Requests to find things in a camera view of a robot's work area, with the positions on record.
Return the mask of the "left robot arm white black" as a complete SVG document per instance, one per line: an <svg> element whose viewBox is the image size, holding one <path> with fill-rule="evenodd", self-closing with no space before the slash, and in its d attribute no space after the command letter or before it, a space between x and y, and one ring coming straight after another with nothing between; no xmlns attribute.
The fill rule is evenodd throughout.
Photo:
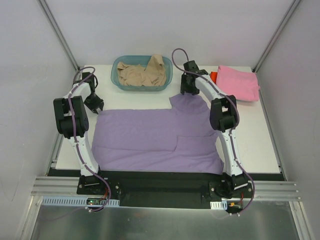
<svg viewBox="0 0 320 240"><path fill-rule="evenodd" d="M71 144L80 166L80 185L96 195L105 191L106 183L88 140L86 109L97 115L104 108L104 100L96 94L98 84L93 71L83 72L80 79L74 78L69 93L53 100L57 131Z"/></svg>

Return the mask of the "purple t shirt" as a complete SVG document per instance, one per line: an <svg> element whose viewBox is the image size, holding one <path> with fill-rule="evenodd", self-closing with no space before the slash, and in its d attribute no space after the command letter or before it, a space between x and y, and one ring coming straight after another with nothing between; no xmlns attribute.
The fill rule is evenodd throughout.
<svg viewBox="0 0 320 240"><path fill-rule="evenodd" d="M191 94L177 94L169 101L170 109L99 114L92 153L103 171L223 172L207 103Z"/></svg>

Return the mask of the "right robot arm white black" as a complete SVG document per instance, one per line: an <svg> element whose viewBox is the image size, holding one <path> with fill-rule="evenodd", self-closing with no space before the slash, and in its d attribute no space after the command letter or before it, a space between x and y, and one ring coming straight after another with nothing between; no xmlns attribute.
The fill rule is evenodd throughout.
<svg viewBox="0 0 320 240"><path fill-rule="evenodd" d="M194 60L183 64L181 94L198 95L202 92L210 101L209 122L218 134L224 156L224 171L221 183L215 188L216 195L231 199L242 193L248 186L249 177L241 164L237 146L236 128L240 122L237 101L234 95L227 95L207 77L208 72L199 69Z"/></svg>

